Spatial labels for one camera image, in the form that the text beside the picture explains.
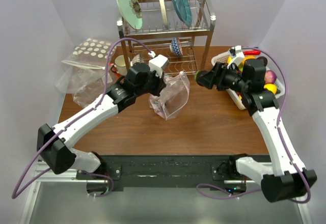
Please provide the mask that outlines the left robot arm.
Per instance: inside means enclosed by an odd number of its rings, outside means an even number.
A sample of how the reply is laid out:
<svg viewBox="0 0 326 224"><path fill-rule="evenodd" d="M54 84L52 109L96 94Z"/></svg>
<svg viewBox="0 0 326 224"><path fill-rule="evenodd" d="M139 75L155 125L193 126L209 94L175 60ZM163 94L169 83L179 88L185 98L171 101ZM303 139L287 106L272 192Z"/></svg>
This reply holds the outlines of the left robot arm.
<svg viewBox="0 0 326 224"><path fill-rule="evenodd" d="M159 96L165 87L162 64L154 60L148 64L136 63L126 76L120 77L73 117L54 127L42 125L37 137L39 155L57 175L76 169L88 172L93 179L101 179L105 166L99 155L73 146L98 124L133 105L138 97L147 93Z"/></svg>

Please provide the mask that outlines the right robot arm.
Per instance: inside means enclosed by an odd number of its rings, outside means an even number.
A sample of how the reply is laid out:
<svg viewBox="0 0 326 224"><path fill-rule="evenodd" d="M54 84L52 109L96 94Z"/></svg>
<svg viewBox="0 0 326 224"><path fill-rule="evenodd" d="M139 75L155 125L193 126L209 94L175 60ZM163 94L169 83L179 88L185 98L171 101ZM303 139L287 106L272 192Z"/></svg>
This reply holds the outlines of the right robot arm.
<svg viewBox="0 0 326 224"><path fill-rule="evenodd" d="M217 62L210 71L198 71L198 85L218 91L231 89L240 93L242 104L256 123L269 152L271 167L255 161L248 154L230 156L222 171L231 179L246 176L260 185L271 202L298 197L311 199L311 187L317 180L314 170L306 169L295 152L281 120L281 110L273 92L265 86L266 65L263 59L245 61L242 71L234 64Z"/></svg>

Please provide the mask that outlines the dark purple plum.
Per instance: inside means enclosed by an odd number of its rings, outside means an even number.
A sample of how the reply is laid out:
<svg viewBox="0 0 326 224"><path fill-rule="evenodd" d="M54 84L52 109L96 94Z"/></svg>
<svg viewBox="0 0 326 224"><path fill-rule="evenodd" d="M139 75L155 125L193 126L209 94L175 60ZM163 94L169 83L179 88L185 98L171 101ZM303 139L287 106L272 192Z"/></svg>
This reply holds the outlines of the dark purple plum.
<svg viewBox="0 0 326 224"><path fill-rule="evenodd" d="M265 67L266 67L267 64L268 64L268 60L267 60L267 58L264 57L264 56L260 56L260 57L258 57L257 60L262 61Z"/></svg>

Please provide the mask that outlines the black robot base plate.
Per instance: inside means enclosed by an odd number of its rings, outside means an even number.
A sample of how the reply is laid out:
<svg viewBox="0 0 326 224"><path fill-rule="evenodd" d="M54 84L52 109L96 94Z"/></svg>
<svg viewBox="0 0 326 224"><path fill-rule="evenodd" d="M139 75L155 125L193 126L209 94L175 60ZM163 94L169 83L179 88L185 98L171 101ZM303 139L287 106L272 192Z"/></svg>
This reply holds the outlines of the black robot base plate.
<svg viewBox="0 0 326 224"><path fill-rule="evenodd" d="M104 155L114 190L126 187L195 188L208 183L230 188L247 178L227 171L228 155Z"/></svg>

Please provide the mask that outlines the clear polka dot zip bag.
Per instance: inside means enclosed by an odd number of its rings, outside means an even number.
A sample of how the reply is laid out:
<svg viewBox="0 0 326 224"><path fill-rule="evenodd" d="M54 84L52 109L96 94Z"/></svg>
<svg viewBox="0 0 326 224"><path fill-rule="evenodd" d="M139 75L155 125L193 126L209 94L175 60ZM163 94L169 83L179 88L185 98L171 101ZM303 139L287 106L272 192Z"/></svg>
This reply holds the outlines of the clear polka dot zip bag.
<svg viewBox="0 0 326 224"><path fill-rule="evenodd" d="M190 81L187 74L181 71L176 76L165 75L166 87L161 91L160 96L149 96L149 107L165 120L174 119L185 107L189 100ZM176 102L176 110L171 114L165 108L165 102L172 99Z"/></svg>

